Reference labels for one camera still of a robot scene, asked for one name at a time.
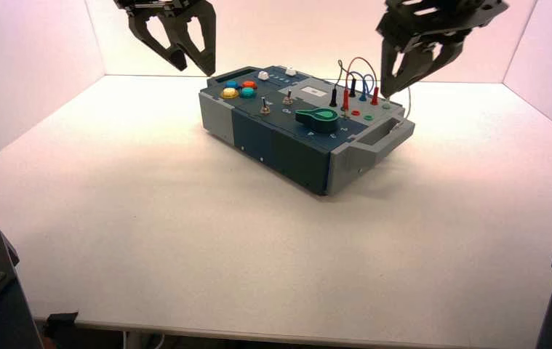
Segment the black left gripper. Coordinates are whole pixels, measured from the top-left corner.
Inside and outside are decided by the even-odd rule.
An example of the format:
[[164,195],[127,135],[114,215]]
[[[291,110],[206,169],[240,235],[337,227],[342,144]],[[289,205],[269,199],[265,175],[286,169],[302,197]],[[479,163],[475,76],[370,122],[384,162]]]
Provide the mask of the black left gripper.
[[[133,1],[114,0],[128,15],[129,29],[149,49],[179,71],[187,68],[186,56],[206,75],[215,72],[216,14],[208,1]],[[157,15],[172,17],[171,44],[163,46],[148,30],[148,21]],[[196,18],[204,42],[199,50],[188,32],[188,23]]]

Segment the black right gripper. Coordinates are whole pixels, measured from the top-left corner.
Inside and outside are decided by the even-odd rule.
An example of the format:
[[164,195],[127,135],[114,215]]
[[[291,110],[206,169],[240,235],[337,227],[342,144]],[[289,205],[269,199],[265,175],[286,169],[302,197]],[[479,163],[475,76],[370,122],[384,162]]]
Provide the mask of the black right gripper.
[[[484,27],[509,8],[506,1],[387,1],[385,5],[377,26],[387,41],[381,47],[380,91],[385,99],[460,56],[463,42],[436,42],[440,36]],[[394,73],[399,52],[407,53]]]

